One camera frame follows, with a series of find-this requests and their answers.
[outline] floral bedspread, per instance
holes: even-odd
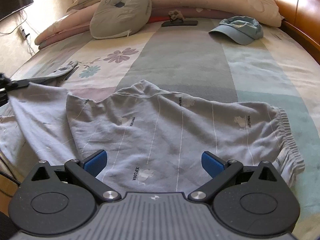
[[[242,46],[208,34],[219,20],[197,20],[198,26],[152,23],[117,39],[78,34],[40,50],[13,79],[48,74],[77,60],[78,66],[58,85],[82,98],[100,101],[145,79],[207,100],[263,101],[284,108],[306,164],[293,189],[301,216],[320,212],[320,188],[314,187],[320,179],[320,66],[277,28],[265,26],[264,38]],[[25,165],[21,152],[3,156],[17,171]]]

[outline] cable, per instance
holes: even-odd
[[[8,34],[13,33],[17,28],[19,28],[19,26],[20,26],[21,24],[23,24],[23,23],[28,19],[28,15],[27,15],[26,12],[25,12],[25,14],[26,14],[26,18],[24,19],[24,21],[21,22],[19,25],[17,25],[17,27],[15,27],[11,32],[9,32],[9,33],[0,33],[0,34],[2,34],[2,35],[8,35]]]
[[[28,45],[28,52],[30,53],[30,55],[32,57],[33,56],[32,52],[34,54],[36,54],[36,53],[35,53],[34,49],[31,47],[31,35],[29,35],[29,37],[30,37],[30,41],[28,41],[28,37],[26,38],[26,41],[27,41],[27,45]]]
[[[14,182],[15,184],[17,184],[18,186],[21,185],[21,183],[19,181],[17,181],[15,178],[11,177],[10,175],[6,174],[3,171],[0,171],[0,175],[4,176],[5,178],[11,180],[12,182]]]
[[[6,166],[6,168],[8,169],[8,171],[11,172],[12,177],[13,177],[15,180],[17,180],[16,176],[14,175],[14,173],[12,172],[12,170],[9,168],[9,166],[7,165],[7,163],[4,161],[4,159],[2,158],[1,155],[0,155],[0,160],[1,160],[1,162]]]

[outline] grey cushion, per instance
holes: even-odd
[[[90,22],[95,39],[135,34],[149,20],[151,0],[101,0]]]

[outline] bed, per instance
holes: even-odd
[[[275,1],[285,17],[281,28],[264,25],[264,38],[248,46],[209,36],[219,20],[198,18],[198,26],[179,29],[154,22],[129,37],[94,40],[84,32],[54,43],[41,49],[12,79],[49,74],[73,60],[78,66],[58,86],[94,101],[144,79],[163,90],[207,100],[260,101],[282,107],[305,163],[292,187],[303,219],[320,212],[320,189],[315,187],[320,175],[320,0]],[[1,108],[2,116],[9,113]],[[2,151],[1,167],[23,179],[44,156],[30,155],[23,135],[16,138],[11,148]],[[73,157],[57,156],[50,163],[62,164]],[[297,174],[302,171],[299,164],[295,168]]]

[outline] blue cap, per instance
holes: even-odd
[[[234,16],[224,19],[218,27],[209,31],[209,33],[212,32],[223,33],[241,45],[248,45],[253,40],[263,37],[261,24],[256,19],[247,16]]]

